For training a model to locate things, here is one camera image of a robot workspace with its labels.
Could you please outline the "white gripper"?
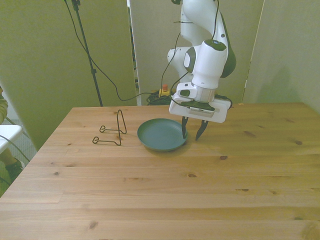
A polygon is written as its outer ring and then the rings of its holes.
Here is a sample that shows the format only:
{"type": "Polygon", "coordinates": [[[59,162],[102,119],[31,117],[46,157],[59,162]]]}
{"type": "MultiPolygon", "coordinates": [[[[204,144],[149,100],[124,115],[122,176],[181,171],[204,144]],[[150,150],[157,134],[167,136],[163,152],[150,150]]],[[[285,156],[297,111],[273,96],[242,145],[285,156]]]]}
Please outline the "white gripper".
{"type": "Polygon", "coordinates": [[[183,116],[181,120],[182,137],[187,137],[188,118],[200,119],[201,125],[196,133],[197,141],[206,130],[209,121],[223,123],[226,120],[230,102],[223,99],[214,99],[212,102],[198,102],[194,99],[173,95],[169,106],[169,112],[174,115],[183,116]]]}

